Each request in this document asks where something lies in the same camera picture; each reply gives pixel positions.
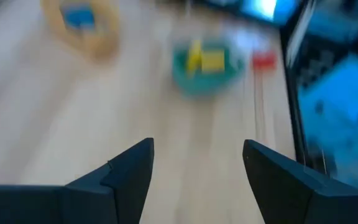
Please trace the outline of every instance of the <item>blue object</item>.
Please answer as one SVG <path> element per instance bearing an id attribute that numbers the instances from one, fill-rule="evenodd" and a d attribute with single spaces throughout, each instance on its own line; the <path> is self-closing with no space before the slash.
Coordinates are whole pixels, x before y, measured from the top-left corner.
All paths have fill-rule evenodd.
<path id="1" fill-rule="evenodd" d="M 231 51 L 229 46 L 221 42 L 205 42 L 203 43 L 204 50 L 224 49 L 224 67 L 225 71 L 222 73 L 205 74 L 201 70 L 197 70 L 193 77 L 189 77 L 186 71 L 186 63 L 188 57 L 188 49 L 190 44 L 184 47 L 177 47 L 173 51 L 173 65 L 172 73 L 176 84 L 185 92 L 186 95 L 209 95 L 218 91 L 221 87 L 227 84 L 231 79 L 240 75 L 244 71 L 244 61 L 237 59 L 234 62 L 236 67 L 230 63 Z"/>
<path id="2" fill-rule="evenodd" d="M 94 29 L 95 27 L 93 11 L 89 4 L 69 5 L 62 9 L 62 14 L 66 25 L 74 29 Z"/>

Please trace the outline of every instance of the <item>red object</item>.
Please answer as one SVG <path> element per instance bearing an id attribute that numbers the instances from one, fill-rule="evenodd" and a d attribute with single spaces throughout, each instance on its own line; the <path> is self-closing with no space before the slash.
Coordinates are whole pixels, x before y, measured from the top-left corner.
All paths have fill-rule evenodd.
<path id="1" fill-rule="evenodd" d="M 276 60 L 276 53 L 273 50 L 254 52 L 252 54 L 252 67 L 254 70 L 273 70 L 276 68 Z"/>

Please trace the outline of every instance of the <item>floor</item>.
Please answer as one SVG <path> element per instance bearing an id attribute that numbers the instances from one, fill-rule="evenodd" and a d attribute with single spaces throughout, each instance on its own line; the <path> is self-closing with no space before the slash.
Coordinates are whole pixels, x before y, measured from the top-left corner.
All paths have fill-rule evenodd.
<path id="1" fill-rule="evenodd" d="M 170 3 L 116 5 L 120 48 L 94 63 L 51 34 L 37 1 L 0 4 L 0 184 L 66 184 L 154 137 L 141 223 L 263 223 L 241 151 L 256 139 L 295 158 L 278 32 Z M 277 70 L 184 97 L 172 44 L 206 34 L 228 35 L 245 59 L 272 47 Z"/>

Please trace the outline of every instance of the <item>yellow object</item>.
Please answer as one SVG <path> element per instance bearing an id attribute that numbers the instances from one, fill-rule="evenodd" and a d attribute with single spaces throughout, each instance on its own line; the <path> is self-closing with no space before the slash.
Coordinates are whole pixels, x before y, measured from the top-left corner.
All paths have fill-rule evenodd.
<path id="1" fill-rule="evenodd" d="M 201 63 L 201 41 L 195 40 L 191 45 L 187 56 L 187 73 L 194 75 Z"/>
<path id="2" fill-rule="evenodd" d="M 60 6 L 70 3 L 90 4 L 96 23 L 95 30 L 79 33 L 67 29 Z M 119 19 L 108 0 L 41 0 L 41 6 L 51 30 L 91 58 L 108 56 L 117 48 Z"/>
<path id="3" fill-rule="evenodd" d="M 201 53 L 201 72 L 223 72 L 224 50 L 208 50 Z"/>

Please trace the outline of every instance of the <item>wooden floor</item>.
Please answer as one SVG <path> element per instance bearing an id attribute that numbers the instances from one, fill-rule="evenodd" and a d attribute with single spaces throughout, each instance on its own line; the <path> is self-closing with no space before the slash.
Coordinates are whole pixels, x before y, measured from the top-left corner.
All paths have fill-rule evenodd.
<path id="1" fill-rule="evenodd" d="M 0 5 L 0 184 L 66 184 L 154 137 L 141 223 L 263 223 L 241 151 L 258 139 L 295 157 L 282 63 L 263 74 L 256 104 L 248 69 L 220 94 L 192 100 L 172 82 L 171 47 L 222 33 L 244 59 L 269 46 L 281 57 L 277 31 L 204 9 L 117 5 L 120 49 L 101 64 L 52 35 L 37 1 Z"/>

